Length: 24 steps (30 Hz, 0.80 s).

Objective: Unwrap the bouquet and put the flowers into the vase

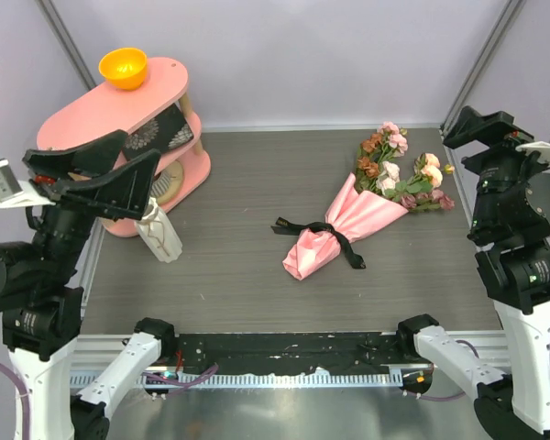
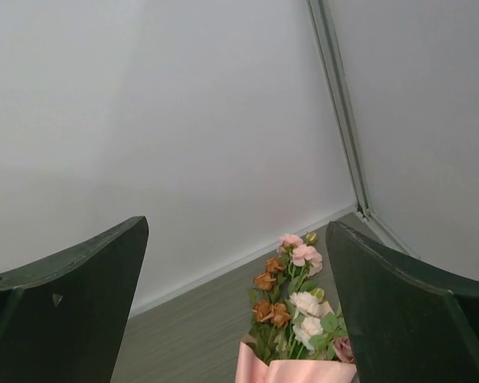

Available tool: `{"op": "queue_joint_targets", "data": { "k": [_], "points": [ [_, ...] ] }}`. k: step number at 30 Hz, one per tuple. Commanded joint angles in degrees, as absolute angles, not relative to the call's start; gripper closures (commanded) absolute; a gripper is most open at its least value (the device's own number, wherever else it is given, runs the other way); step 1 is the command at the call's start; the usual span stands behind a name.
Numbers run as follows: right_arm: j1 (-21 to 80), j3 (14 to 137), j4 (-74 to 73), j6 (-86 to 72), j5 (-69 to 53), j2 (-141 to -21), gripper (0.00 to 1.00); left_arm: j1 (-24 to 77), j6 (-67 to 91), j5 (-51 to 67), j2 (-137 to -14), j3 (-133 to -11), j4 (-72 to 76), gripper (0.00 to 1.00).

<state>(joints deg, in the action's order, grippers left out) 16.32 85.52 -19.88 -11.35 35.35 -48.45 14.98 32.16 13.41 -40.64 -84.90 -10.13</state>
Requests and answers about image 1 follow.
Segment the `pink wrapping paper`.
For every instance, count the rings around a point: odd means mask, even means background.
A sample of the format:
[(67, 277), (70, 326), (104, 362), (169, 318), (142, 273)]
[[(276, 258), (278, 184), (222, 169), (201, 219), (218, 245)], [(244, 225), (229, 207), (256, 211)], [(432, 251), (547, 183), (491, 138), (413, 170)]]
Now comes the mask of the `pink wrapping paper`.
[[(326, 211), (323, 221), (343, 234), (351, 246), (408, 213), (401, 205), (373, 192), (358, 193), (354, 188), (355, 181), (356, 176), (349, 174)], [(301, 281), (341, 254), (340, 245), (331, 234), (304, 230), (282, 265), (289, 274)]]

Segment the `black ribbon gold lettering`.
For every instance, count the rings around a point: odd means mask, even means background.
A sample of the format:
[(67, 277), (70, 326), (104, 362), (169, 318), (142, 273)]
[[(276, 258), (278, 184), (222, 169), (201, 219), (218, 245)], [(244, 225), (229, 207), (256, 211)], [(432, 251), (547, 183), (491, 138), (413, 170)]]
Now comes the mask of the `black ribbon gold lettering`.
[(275, 224), (272, 225), (270, 228), (277, 235), (297, 237), (304, 230), (309, 230), (312, 233), (329, 233), (336, 239), (347, 262), (353, 269), (363, 270), (364, 268), (366, 268), (366, 263), (364, 259), (359, 254), (354, 252), (349, 240), (343, 234), (336, 231), (331, 224), (324, 222), (312, 222), (307, 225), (300, 225), (289, 222), (288, 220), (279, 217), (276, 220)]

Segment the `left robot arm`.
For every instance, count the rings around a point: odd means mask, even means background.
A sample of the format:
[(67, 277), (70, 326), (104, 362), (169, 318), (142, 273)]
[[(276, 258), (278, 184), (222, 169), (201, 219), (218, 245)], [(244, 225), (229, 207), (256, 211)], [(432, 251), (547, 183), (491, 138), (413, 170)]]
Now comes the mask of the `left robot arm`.
[(127, 133), (116, 130), (65, 150), (30, 149), (30, 177), (0, 159), (0, 208), (22, 208), (34, 236), (0, 243), (0, 314), (16, 387), (18, 439), (104, 439), (119, 403), (152, 364), (177, 353), (174, 327), (139, 321), (124, 349), (89, 387), (70, 391), (82, 326), (83, 289), (71, 288), (98, 218), (138, 220), (146, 213), (160, 154), (117, 164)]

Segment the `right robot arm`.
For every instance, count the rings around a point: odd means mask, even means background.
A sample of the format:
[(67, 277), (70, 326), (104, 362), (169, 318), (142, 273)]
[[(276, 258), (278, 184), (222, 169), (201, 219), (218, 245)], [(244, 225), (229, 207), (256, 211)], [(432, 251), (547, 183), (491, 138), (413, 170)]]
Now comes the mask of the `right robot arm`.
[(463, 159), (478, 176), (468, 238), (478, 274), (505, 333), (509, 372), (484, 365), (431, 316), (397, 327), (400, 358), (424, 358), (472, 400), (494, 439), (550, 439), (550, 142), (537, 141), (499, 111), (465, 106), (444, 136), (450, 149), (477, 141)]

